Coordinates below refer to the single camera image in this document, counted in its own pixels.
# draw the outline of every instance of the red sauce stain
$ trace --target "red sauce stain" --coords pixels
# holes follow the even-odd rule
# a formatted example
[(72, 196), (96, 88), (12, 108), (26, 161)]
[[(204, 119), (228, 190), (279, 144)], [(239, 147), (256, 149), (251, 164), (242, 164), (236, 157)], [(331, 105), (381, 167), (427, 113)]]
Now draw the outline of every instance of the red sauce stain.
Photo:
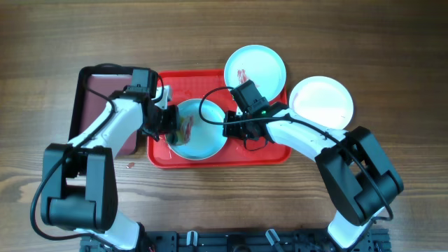
[(131, 168), (134, 167), (134, 165), (135, 165), (135, 163), (134, 163), (134, 162), (131, 162), (131, 163), (129, 163), (129, 164), (126, 165), (126, 168), (131, 169)]
[(246, 81), (249, 80), (249, 77), (247, 77), (247, 74), (246, 74), (246, 70), (244, 70), (244, 69), (238, 70), (238, 79), (239, 79), (239, 84), (243, 84), (243, 83), (245, 83)]
[(188, 143), (191, 137), (191, 128), (193, 127), (193, 117), (190, 116), (185, 127), (185, 142)]

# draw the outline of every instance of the wooden table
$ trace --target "wooden table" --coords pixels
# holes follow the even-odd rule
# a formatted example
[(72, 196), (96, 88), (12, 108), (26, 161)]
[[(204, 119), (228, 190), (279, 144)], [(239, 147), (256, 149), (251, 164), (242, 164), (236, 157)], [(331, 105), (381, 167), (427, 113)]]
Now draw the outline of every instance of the wooden table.
[[(394, 221), (379, 223), (394, 251), (448, 249), (446, 2), (0, 2), (0, 251), (78, 250), (77, 240), (34, 234), (29, 204), (44, 148), (67, 141), (82, 67), (219, 69), (249, 44), (280, 54), (289, 92), (315, 75), (347, 87), (348, 128), (371, 129), (405, 183)], [(335, 214), (316, 165), (299, 153), (277, 166), (165, 171), (145, 144), (115, 172), (120, 210), (148, 230), (323, 228)]]

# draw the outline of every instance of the black mounting bracket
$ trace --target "black mounting bracket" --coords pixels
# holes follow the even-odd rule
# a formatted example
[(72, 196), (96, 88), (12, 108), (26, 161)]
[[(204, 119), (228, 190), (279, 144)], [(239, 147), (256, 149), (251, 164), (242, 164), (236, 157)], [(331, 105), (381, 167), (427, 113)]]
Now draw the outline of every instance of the black mounting bracket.
[[(72, 148), (69, 144), (50, 144), (43, 154), (42, 176)], [(67, 185), (67, 178), (78, 175), (85, 176), (85, 186)], [(41, 217), (46, 225), (98, 233), (111, 228), (118, 210), (112, 150), (82, 148), (67, 158), (48, 180), (41, 200)]]
[[(147, 232), (154, 243), (147, 252), (275, 252), (264, 232), (197, 233), (196, 242), (188, 242), (189, 234)], [(335, 246), (326, 229), (278, 232), (279, 246), (284, 252), (346, 252)], [(80, 252), (112, 252), (98, 241), (83, 238)], [(388, 230), (372, 229), (351, 250), (353, 252), (391, 252)]]
[[(365, 163), (388, 204), (403, 191), (403, 180), (370, 130), (357, 127), (341, 144)], [(339, 146), (323, 149), (315, 160), (332, 203), (350, 223), (364, 225), (384, 206), (364, 174), (351, 172), (352, 160)]]

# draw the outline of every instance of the red plastic tray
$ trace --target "red plastic tray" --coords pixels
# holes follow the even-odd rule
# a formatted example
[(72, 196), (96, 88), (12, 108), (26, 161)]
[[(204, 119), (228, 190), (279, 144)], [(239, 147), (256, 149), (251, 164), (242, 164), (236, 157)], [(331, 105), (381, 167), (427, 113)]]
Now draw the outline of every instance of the red plastic tray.
[[(173, 89), (173, 100), (169, 102), (169, 105), (177, 105), (188, 99), (203, 98), (208, 91), (225, 86), (224, 70), (222, 69), (166, 71), (160, 75), (163, 77), (164, 84), (170, 85)], [(237, 109), (232, 95), (226, 90), (219, 90), (208, 96), (207, 99), (220, 106), (224, 112)], [(285, 89), (272, 103), (278, 101), (287, 103)], [(268, 143), (261, 150), (249, 151), (244, 148), (242, 140), (229, 138), (224, 147), (214, 156), (205, 160), (193, 161), (175, 154), (168, 147), (164, 136), (161, 136), (158, 142), (148, 138), (148, 158), (156, 167), (163, 169), (273, 165), (285, 162), (290, 155), (291, 148), (287, 146)]]

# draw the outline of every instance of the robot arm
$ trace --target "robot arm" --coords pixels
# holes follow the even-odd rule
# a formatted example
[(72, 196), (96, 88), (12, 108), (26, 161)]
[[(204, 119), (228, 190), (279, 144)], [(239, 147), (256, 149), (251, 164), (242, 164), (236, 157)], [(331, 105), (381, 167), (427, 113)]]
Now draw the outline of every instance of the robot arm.
[[(159, 134), (179, 128), (177, 107), (167, 105), (172, 99), (172, 89), (169, 86), (156, 89), (157, 78), (151, 75), (149, 69), (134, 70), (132, 82), (139, 79), (138, 84), (110, 97), (115, 111), (110, 120), (50, 177), (41, 196), (41, 217), (45, 224), (94, 234), (121, 251), (148, 251), (151, 242), (143, 225), (118, 211), (113, 159), (136, 130), (142, 129), (144, 134), (158, 140)], [(112, 109), (108, 103), (91, 126), (68, 144), (50, 144), (43, 157), (43, 176), (47, 176), (56, 160), (87, 139), (111, 115)], [(67, 184), (67, 178), (78, 175), (86, 177), (85, 186)]]
[[(384, 208), (369, 179), (363, 173), (355, 175), (351, 172), (349, 166), (354, 160), (344, 149), (354, 153), (359, 162), (365, 162), (368, 175), (387, 204), (403, 191), (402, 179), (368, 129), (357, 127), (352, 132), (330, 129), (303, 118), (285, 104), (270, 106), (250, 80), (230, 93), (244, 114), (237, 116), (236, 113), (227, 112), (225, 123), (241, 123), (225, 125), (225, 136), (255, 140), (265, 137), (272, 143), (289, 146), (316, 162), (337, 209), (335, 218), (328, 226), (328, 233), (339, 247), (346, 249), (354, 245), (369, 227), (372, 218)], [(329, 139), (323, 132), (334, 139)]]

